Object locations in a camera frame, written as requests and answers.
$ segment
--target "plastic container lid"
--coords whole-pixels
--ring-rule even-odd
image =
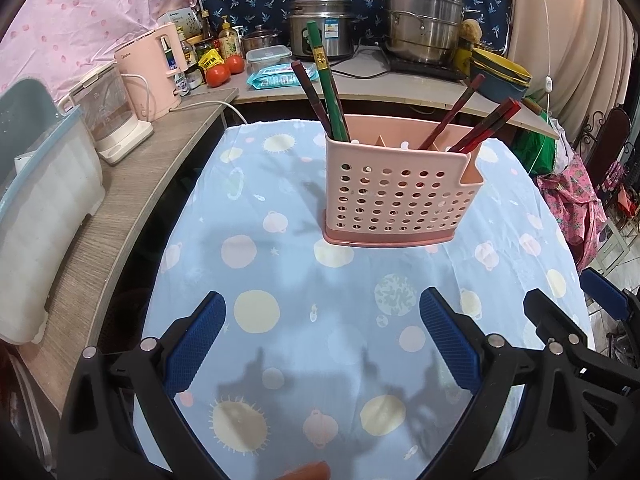
[[[265,61],[276,61],[287,56],[291,56],[291,51],[286,46],[273,45],[250,50],[246,53],[246,60],[249,63],[264,63]]]

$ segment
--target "blue wipes package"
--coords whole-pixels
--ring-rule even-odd
[[[311,81],[318,79],[318,69],[314,64],[306,64],[305,70]],[[251,74],[246,82],[258,90],[300,85],[289,63],[261,68],[258,72]]]

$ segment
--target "light blue tablecloth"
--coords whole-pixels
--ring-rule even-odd
[[[453,241],[409,249],[328,245],[319,123],[230,128],[207,162],[167,245],[146,317],[159,336],[210,291],[226,323],[176,402],[232,480],[268,480],[326,460],[338,480],[414,480],[470,399],[420,321],[436,286],[485,333],[542,348],[525,318],[540,288],[591,334],[567,244],[538,190],[498,140]],[[495,456],[514,391],[485,453]],[[136,406],[149,458],[166,466]]]

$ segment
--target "tomato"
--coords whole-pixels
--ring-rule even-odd
[[[239,74],[244,70],[244,59],[242,59],[242,56],[238,56],[238,54],[233,54],[226,58],[225,65],[232,74]]]
[[[222,83],[229,81],[229,78],[231,78],[231,72],[229,72],[229,69],[225,64],[219,64],[209,68],[205,77],[207,79],[207,84],[215,88],[216,86],[220,86]]]

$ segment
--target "perforated plastic basket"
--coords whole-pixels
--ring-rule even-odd
[[[484,184],[472,153],[446,153],[471,128],[450,124],[429,150],[438,123],[346,117],[351,139],[326,139],[324,238],[332,244],[412,247],[447,242]],[[408,149],[401,145],[408,142]]]

